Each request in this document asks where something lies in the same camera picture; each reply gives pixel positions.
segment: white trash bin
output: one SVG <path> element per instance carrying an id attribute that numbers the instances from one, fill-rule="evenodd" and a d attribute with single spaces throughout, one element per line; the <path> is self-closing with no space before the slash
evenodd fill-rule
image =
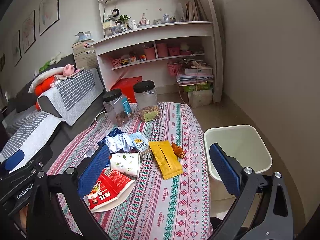
<path id="1" fill-rule="evenodd" d="M 222 180 L 210 160 L 209 149 L 214 143 L 218 143 L 226 155 L 235 157 L 242 167 L 249 166 L 256 173 L 263 173 L 271 168 L 271 155 L 252 126 L 243 124 L 208 129 L 204 133 L 204 146 L 209 174 L 213 178 L 211 182 L 215 187 L 211 189 L 211 200 L 233 197 L 228 194 L 223 183 L 219 183 Z"/>

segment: metal screw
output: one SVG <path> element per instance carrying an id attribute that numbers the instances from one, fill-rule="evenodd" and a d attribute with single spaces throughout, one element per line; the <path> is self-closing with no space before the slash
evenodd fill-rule
<path id="1" fill-rule="evenodd" d="M 38 173 L 38 178 L 42 178 L 43 176 L 44 176 L 44 172 L 43 171 Z"/>
<path id="2" fill-rule="evenodd" d="M 251 174 L 252 173 L 252 169 L 250 167 L 245 167 L 244 168 L 244 172 L 247 174 Z"/>
<path id="3" fill-rule="evenodd" d="M 72 167 L 67 168 L 67 174 L 72 174 L 74 172 L 75 172 L 75 168 L 72 168 Z"/>
<path id="4" fill-rule="evenodd" d="M 281 173 L 278 172 L 278 171 L 276 171 L 276 172 L 275 172 L 275 176 L 279 179 L 279 178 L 281 178 Z"/>

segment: tablecloth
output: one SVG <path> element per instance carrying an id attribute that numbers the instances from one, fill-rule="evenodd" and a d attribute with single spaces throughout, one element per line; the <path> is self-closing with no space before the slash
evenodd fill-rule
<path id="1" fill-rule="evenodd" d="M 140 176 L 130 196 L 118 207 L 94 213 L 94 217 L 116 239 L 207 239 L 212 234 L 209 221 L 210 189 L 203 132 L 190 107 L 160 103 L 161 118 L 141 122 L 138 107 L 131 104 L 133 118 L 121 130 L 141 131 L 150 141 L 169 140 L 181 146 L 186 158 L 180 160 L 183 173 L 164 180 L 156 161 L 142 161 Z M 115 126 L 108 116 L 75 137 L 51 166 L 48 174 L 58 174 L 77 166 L 90 147 Z M 60 204 L 71 229 L 79 233 L 62 194 Z"/>

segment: dark blue package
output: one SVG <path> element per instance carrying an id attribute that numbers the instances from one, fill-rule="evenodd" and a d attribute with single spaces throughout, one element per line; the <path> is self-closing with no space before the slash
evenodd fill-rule
<path id="1" fill-rule="evenodd" d="M 106 137 L 109 136 L 109 137 L 115 137 L 117 136 L 118 134 L 123 134 L 123 132 L 118 129 L 118 128 L 114 128 L 110 133 L 108 133 L 101 141 L 98 142 L 98 145 L 101 146 L 103 144 L 106 143 Z"/>

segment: yellow wrapper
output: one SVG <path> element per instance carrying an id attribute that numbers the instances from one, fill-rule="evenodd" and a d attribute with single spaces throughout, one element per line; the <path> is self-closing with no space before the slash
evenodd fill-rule
<path id="1" fill-rule="evenodd" d="M 164 179 L 170 179 L 183 173 L 181 163 L 177 160 L 169 141 L 149 142 Z"/>

